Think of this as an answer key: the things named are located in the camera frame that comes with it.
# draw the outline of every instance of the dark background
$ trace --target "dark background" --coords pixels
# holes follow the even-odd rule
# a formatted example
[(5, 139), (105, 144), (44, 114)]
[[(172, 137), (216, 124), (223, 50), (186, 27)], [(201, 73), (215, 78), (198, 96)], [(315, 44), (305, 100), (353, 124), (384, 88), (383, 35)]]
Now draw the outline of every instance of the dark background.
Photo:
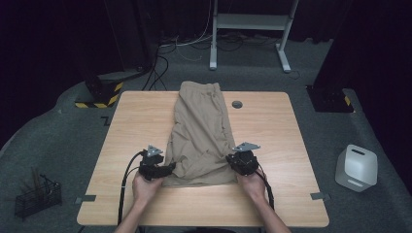
[[(82, 18), (77, 23), (72, 19), (74, 25), (85, 31), (88, 27), (98, 26), (108, 35), (113, 33), (105, 21), (107, 16), (93, 10), (102, 9), (95, 6), (103, 6), (104, 1), (87, 2), (90, 15), (94, 17)], [(159, 0), (157, 3), (164, 38), (179, 35), (183, 40), (201, 35), (206, 25), (209, 1)], [(300, 1), (290, 39), (304, 41), (313, 38), (315, 43), (335, 39), (331, 50), (342, 54), (341, 60), (333, 64), (325, 62), (322, 69), (329, 73), (331, 83), (338, 79), (342, 85), (338, 87), (349, 87), (356, 92), (385, 153), (411, 191), (412, 147), (408, 142), (412, 138), (410, 8), (407, 1), (401, 0), (355, 0), (350, 10), (349, 3), (343, 0)], [(291, 1), (287, 0), (220, 1), (220, 12), (286, 14), (290, 5)], [(2, 1), (0, 23), (2, 147), (28, 120), (51, 109), (64, 90), (84, 79), (44, 5), (38, 1)], [(88, 48), (86, 60), (90, 63), (90, 70), (96, 75), (124, 69), (120, 65), (102, 65), (116, 65), (111, 50), (118, 45), (113, 42), (113, 37), (86, 37), (82, 43)], [(98, 45), (103, 45), (106, 50), (93, 50)], [(345, 73), (344, 79), (339, 75), (342, 73)]]

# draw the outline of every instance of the beige fabric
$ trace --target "beige fabric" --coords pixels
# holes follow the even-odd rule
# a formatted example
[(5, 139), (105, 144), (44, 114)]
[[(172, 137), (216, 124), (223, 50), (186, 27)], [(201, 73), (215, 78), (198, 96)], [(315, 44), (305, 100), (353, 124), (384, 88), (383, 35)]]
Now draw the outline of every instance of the beige fabric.
[(174, 111), (165, 164), (177, 164), (163, 185), (236, 182), (225, 159), (235, 145), (219, 84), (183, 82)]

